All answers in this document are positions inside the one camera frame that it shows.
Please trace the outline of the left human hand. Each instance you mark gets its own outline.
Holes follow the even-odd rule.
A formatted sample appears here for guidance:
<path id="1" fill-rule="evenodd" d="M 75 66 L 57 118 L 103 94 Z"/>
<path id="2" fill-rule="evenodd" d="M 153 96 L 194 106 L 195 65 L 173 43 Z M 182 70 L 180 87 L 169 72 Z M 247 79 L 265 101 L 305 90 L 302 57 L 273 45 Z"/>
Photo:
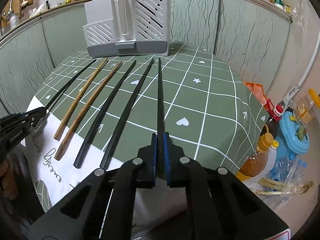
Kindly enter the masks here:
<path id="1" fill-rule="evenodd" d="M 6 160 L 3 161 L 3 163 L 0 164 L 0 177 L 5 177 L 9 171 L 10 165 Z"/>

